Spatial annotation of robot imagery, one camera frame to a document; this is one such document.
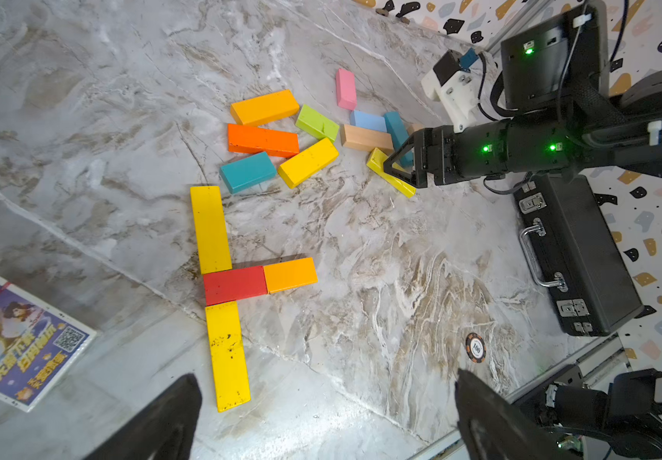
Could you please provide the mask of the light blue block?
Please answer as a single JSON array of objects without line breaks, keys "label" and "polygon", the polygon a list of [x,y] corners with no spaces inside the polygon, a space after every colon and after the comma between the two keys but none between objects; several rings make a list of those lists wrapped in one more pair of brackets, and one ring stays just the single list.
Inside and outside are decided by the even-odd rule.
[{"label": "light blue block", "polygon": [[383,116],[369,114],[363,111],[354,110],[350,114],[350,123],[357,128],[365,130],[375,130],[387,133],[387,123]]}]

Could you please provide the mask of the small amber block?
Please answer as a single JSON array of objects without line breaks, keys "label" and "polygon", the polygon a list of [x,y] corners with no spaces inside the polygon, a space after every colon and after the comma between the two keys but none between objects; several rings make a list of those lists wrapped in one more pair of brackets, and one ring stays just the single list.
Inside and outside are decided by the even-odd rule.
[{"label": "small amber block", "polygon": [[264,266],[263,270],[268,293],[305,287],[318,281],[312,258],[270,264]]}]

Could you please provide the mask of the red block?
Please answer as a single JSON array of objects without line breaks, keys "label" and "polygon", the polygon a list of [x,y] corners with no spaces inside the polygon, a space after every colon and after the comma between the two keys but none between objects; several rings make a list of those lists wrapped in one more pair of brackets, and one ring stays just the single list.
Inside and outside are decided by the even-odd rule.
[{"label": "red block", "polygon": [[269,293],[262,266],[208,273],[203,280],[208,307]]}]

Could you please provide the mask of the teal short block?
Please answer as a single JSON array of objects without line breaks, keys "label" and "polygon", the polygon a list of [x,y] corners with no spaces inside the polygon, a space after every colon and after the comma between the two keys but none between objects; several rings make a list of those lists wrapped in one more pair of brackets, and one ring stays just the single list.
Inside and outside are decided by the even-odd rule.
[{"label": "teal short block", "polygon": [[273,179],[277,176],[277,169],[269,155],[262,151],[222,166],[220,176],[229,191],[237,194]]}]

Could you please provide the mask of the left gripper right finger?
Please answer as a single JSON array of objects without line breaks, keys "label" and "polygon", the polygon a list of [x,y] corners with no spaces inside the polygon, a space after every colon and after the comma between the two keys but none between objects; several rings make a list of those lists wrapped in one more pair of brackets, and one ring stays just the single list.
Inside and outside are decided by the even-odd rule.
[{"label": "left gripper right finger", "polygon": [[475,374],[459,370],[459,432],[472,459],[570,459],[545,431]]}]

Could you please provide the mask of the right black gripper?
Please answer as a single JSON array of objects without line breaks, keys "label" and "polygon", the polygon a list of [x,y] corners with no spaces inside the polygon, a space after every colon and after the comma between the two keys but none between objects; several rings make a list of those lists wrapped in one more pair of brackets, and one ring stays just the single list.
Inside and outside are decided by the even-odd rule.
[{"label": "right black gripper", "polygon": [[[399,160],[413,152],[413,166]],[[499,177],[509,173],[578,174],[584,169],[584,149],[570,140],[556,117],[539,111],[498,122],[469,126],[423,128],[411,135],[384,162],[384,172],[416,189]]]}]

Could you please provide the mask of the long yellow block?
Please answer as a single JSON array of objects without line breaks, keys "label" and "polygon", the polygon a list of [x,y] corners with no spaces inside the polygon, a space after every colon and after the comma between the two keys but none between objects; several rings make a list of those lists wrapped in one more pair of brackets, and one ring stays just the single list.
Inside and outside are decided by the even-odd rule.
[{"label": "long yellow block", "polygon": [[200,272],[202,275],[233,268],[220,189],[190,188]]},{"label": "long yellow block", "polygon": [[205,313],[216,406],[225,412],[251,400],[237,302],[206,307]]}]

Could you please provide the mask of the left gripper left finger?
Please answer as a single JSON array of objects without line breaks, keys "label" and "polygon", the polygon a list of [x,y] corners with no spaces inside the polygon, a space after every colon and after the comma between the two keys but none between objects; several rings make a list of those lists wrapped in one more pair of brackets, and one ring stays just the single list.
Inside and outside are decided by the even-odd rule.
[{"label": "left gripper left finger", "polygon": [[189,459],[203,397],[196,377],[176,379],[89,459]]}]

